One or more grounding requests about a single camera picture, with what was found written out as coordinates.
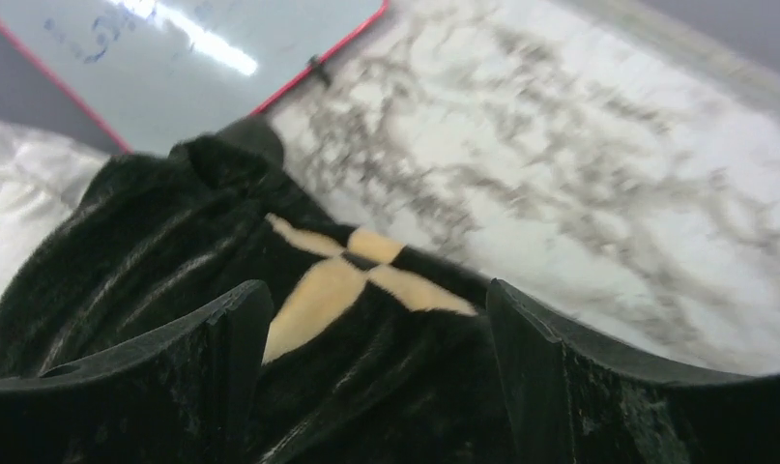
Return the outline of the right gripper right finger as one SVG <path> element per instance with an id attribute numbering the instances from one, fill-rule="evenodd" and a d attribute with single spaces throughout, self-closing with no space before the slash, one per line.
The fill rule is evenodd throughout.
<path id="1" fill-rule="evenodd" d="M 656 356 L 499 279 L 486 308 L 520 462 L 780 464 L 780 373 Z"/>

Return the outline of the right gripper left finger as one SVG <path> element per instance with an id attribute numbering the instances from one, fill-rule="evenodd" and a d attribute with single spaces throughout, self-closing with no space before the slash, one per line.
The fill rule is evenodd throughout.
<path id="1" fill-rule="evenodd" d="M 246 281 L 37 377 L 0 379 L 0 463 L 241 463 L 273 304 Z"/>

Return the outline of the black floral pillowcase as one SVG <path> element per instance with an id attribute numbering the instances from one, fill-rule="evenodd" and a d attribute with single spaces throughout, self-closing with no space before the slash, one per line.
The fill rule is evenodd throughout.
<path id="1" fill-rule="evenodd" d="M 222 136 L 115 157 L 0 298 L 0 463 L 512 463 L 487 288 Z"/>

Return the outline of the white pillow insert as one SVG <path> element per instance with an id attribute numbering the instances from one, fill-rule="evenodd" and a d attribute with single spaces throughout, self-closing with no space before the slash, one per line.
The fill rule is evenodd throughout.
<path id="1" fill-rule="evenodd" d="M 0 296 L 79 205 L 108 154 L 56 132 L 0 121 Z"/>

